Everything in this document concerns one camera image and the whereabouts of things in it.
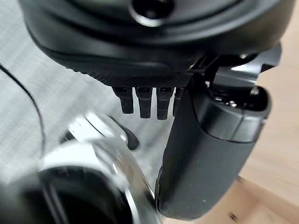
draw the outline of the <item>blurred metal object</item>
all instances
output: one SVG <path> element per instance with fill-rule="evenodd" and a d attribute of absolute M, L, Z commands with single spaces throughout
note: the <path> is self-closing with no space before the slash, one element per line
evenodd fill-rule
<path fill-rule="evenodd" d="M 88 113 L 70 125 L 78 141 L 69 141 L 40 162 L 39 172 L 62 169 L 66 173 L 92 170 L 103 176 L 107 187 L 124 195 L 134 224 L 160 223 L 154 208 L 154 193 L 126 144 L 126 133 L 109 117 Z"/>
<path fill-rule="evenodd" d="M 69 125 L 69 132 L 79 142 L 100 140 L 102 138 L 120 138 L 128 145 L 126 132 L 114 120 L 106 115 L 88 112 L 78 116 Z"/>

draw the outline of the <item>textured black surface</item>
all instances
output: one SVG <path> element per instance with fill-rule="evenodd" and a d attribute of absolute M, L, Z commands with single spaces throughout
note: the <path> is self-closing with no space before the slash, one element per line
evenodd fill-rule
<path fill-rule="evenodd" d="M 206 134 L 197 121 L 189 94 L 185 94 L 156 185 L 159 211 L 166 217 L 183 220 L 206 214 L 233 183 L 254 144 L 223 141 Z"/>

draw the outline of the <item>black clip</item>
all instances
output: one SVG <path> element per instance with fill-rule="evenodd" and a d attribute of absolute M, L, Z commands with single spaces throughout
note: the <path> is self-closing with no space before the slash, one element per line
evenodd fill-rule
<path fill-rule="evenodd" d="M 135 88 L 135 91 L 139 99 L 140 117 L 145 119 L 150 118 L 151 96 L 153 93 L 153 88 L 138 87 Z"/>
<path fill-rule="evenodd" d="M 169 101 L 174 92 L 174 88 L 162 87 L 157 88 L 157 118 L 166 120 L 168 114 Z"/>
<path fill-rule="evenodd" d="M 132 88 L 112 87 L 116 96 L 121 100 L 121 108 L 124 114 L 134 112 Z"/>

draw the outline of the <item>metal bolt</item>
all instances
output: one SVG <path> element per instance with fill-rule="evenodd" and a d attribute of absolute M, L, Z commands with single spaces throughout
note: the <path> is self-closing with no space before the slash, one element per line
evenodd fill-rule
<path fill-rule="evenodd" d="M 231 100 L 231 101 L 229 102 L 229 105 L 230 105 L 231 107 L 236 107 L 236 106 L 237 106 L 237 104 L 236 104 L 235 101 L 233 101 L 233 100 Z"/>
<path fill-rule="evenodd" d="M 259 94 L 259 92 L 260 92 L 260 90 L 258 89 L 257 86 L 255 86 L 255 87 L 252 88 L 250 94 L 256 96 L 256 95 Z"/>
<path fill-rule="evenodd" d="M 248 56 L 248 54 L 241 54 L 241 55 L 240 55 L 240 58 L 241 58 L 241 59 L 245 59 L 247 56 Z"/>

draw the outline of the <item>black plastic tab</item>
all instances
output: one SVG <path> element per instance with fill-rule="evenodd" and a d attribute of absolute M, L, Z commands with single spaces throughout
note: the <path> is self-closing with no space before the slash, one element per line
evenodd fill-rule
<path fill-rule="evenodd" d="M 157 118 L 166 120 L 168 114 L 169 101 L 174 92 L 174 88 L 162 87 L 157 88 Z"/>
<path fill-rule="evenodd" d="M 116 96 L 121 100 L 121 108 L 124 114 L 134 112 L 132 88 L 112 87 Z"/>
<path fill-rule="evenodd" d="M 181 102 L 182 96 L 184 94 L 184 90 L 185 88 L 176 88 L 176 94 L 175 94 L 175 98 L 174 98 L 174 103 L 173 103 L 173 111 L 172 111 L 172 115 L 175 117 L 178 111 L 178 106 L 179 103 Z"/>
<path fill-rule="evenodd" d="M 153 88 L 138 87 L 135 88 L 136 95 L 139 99 L 140 117 L 150 118 L 151 97 Z"/>

